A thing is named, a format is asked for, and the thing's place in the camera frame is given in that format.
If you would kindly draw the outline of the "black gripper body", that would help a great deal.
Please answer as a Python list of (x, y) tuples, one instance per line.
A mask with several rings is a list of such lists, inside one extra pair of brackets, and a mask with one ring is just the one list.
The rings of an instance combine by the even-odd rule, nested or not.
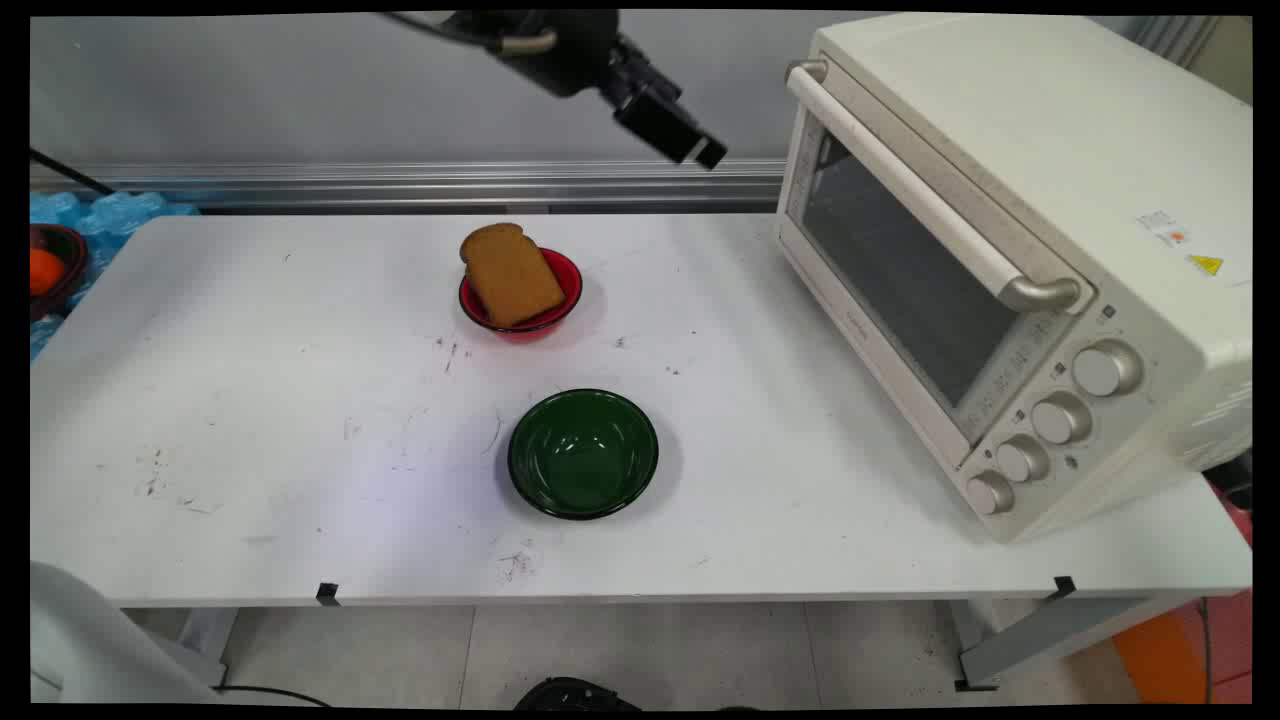
[(456, 10), (440, 28), (479, 40), (553, 96), (595, 88), (609, 102), (627, 102), (653, 88), (653, 64), (620, 24), (620, 10)]

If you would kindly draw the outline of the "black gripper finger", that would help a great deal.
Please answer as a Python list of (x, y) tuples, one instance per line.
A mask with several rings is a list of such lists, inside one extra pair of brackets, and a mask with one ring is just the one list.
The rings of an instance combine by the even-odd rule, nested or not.
[(637, 61), (637, 137), (673, 164), (716, 169), (727, 147), (680, 105), (682, 90), (648, 59)]
[(616, 108), (614, 122), (664, 159), (681, 164), (703, 150), (703, 132), (677, 102), (645, 91)]

